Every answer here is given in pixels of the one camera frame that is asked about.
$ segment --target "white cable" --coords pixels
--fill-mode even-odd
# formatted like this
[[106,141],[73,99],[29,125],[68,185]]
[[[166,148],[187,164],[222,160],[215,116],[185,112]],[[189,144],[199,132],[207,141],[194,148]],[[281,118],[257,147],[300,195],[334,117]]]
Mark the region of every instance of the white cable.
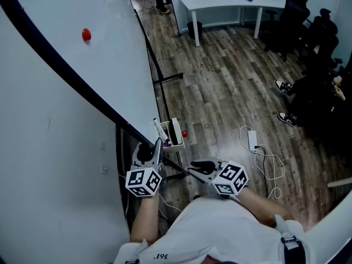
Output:
[[127,191],[127,206],[126,206],[126,210],[125,210],[125,219],[127,218],[127,211],[128,211],[129,204],[130,204],[130,194]]
[[161,199],[163,200],[163,202],[164,202],[167,206],[172,207],[172,208],[174,208],[174,209],[176,209],[176,210],[178,210],[178,211],[182,212],[182,210],[181,210],[181,209],[178,209],[177,207],[174,207],[174,206],[168,205],[168,204],[166,203],[166,201],[164,201],[164,199],[163,199],[163,197],[161,196],[161,194],[159,194],[159,196],[161,197]]
[[166,215],[164,214],[164,212],[162,212],[160,208],[159,208],[159,212],[167,221],[169,221],[168,218],[166,217]]
[[[247,151],[249,151],[249,152],[255,154],[255,155],[254,155],[254,165],[255,165],[256,168],[258,168],[258,169],[260,170],[260,172],[264,175],[265,179],[273,180],[273,181],[274,181],[274,188],[271,190],[270,194],[268,195],[268,198],[269,198],[269,197],[271,196],[271,194],[274,192],[274,197],[275,197],[276,199],[279,199],[279,198],[281,197],[281,189],[278,188],[278,187],[276,187],[276,179],[279,179],[279,178],[281,178],[283,175],[285,175],[285,165],[283,164],[283,162],[281,161],[281,159],[280,159],[277,155],[273,155],[272,151],[268,148],[267,145],[260,144],[260,145],[258,145],[258,147],[260,147],[260,146],[266,147],[266,149],[268,149],[268,151],[270,152],[270,155],[264,155],[264,154],[259,153],[258,151],[251,151],[251,150],[249,150],[245,145],[243,145],[242,139],[241,139],[241,130],[242,130],[242,128],[244,128],[244,127],[247,127],[247,128],[249,128],[249,129],[252,131],[252,128],[250,128],[249,126],[247,126],[247,125],[242,126],[242,127],[240,128],[240,143],[241,143],[242,147],[245,148]],[[267,177],[267,176],[265,175],[265,172],[255,163],[257,155],[259,155],[259,156],[271,156],[271,157],[273,158],[273,172],[274,172],[274,177],[273,177],[273,178]],[[277,157],[277,158],[279,159],[281,165],[282,165],[283,168],[284,168],[283,173],[282,173],[279,177],[275,177],[275,161],[274,161],[274,157]],[[279,191],[280,191],[280,194],[279,194],[278,196],[276,195],[276,190],[279,190]]]

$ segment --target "whiteboard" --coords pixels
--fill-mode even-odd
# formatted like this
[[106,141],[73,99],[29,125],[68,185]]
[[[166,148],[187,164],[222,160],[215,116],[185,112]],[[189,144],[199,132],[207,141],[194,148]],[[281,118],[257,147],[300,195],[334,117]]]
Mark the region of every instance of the whiteboard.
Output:
[[[129,0],[19,0],[65,61],[152,143],[159,118],[145,39]],[[91,40],[85,43],[82,30]]]

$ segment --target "black strap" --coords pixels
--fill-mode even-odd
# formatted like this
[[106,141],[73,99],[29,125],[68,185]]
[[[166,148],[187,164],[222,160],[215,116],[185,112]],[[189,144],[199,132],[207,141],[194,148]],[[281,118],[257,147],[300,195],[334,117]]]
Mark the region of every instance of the black strap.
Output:
[[[284,245],[285,264],[305,264],[306,252],[304,250],[303,244],[299,240],[296,240],[295,236],[294,241],[298,244],[299,247],[289,250]],[[288,241],[284,240],[284,238],[281,238],[281,242],[285,244]]]

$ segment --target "trash bin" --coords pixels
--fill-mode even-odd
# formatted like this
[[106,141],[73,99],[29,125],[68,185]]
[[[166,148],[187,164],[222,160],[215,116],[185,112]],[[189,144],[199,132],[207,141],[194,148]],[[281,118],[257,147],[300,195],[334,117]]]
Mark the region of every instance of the trash bin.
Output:
[[[202,29],[203,29],[203,24],[200,23],[199,21],[197,21],[197,27],[198,27],[198,37],[201,38],[202,37]],[[188,27],[188,32],[189,32],[189,36],[191,36],[194,39],[194,29],[193,29],[193,23],[187,23],[187,27]]]

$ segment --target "shoe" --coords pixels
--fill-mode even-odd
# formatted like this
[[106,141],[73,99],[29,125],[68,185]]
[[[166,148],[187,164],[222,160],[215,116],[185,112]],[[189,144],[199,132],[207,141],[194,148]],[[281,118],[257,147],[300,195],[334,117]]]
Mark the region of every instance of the shoe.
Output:
[[159,9],[163,14],[169,14],[171,11],[168,9],[168,8],[166,8],[166,7],[164,7],[163,9]]
[[292,89],[292,85],[290,83],[284,83],[281,82],[280,80],[275,80],[275,87],[280,91],[280,92],[284,92],[287,95],[291,95],[290,94],[290,90]]
[[288,118],[288,115],[286,113],[283,112],[279,112],[277,114],[277,118],[279,120],[281,120],[282,122],[287,123],[288,125],[290,125],[291,127],[296,127],[296,123],[293,122],[290,118]]

